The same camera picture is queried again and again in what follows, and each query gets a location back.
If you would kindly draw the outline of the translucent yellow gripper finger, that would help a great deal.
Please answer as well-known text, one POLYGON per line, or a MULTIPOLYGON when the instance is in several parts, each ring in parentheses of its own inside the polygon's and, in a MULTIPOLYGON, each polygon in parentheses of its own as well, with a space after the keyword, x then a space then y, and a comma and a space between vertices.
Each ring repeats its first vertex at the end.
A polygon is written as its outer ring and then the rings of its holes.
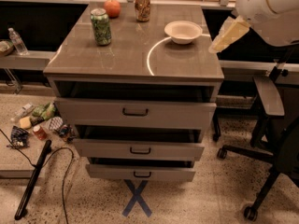
POLYGON ((250 24, 242 16, 238 16, 235 19, 228 17, 221 26, 218 35, 212 41, 208 51, 210 53, 222 52, 244 36, 249 31, 249 28, 250 24))

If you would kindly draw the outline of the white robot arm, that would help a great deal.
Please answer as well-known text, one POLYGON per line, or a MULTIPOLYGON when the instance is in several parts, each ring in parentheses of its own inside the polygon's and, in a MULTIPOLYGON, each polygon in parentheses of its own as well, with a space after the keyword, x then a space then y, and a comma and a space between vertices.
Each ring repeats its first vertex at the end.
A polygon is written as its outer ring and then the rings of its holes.
POLYGON ((298 44, 299 0, 236 0, 235 19, 228 18, 209 51, 222 52, 252 28, 267 44, 298 44))

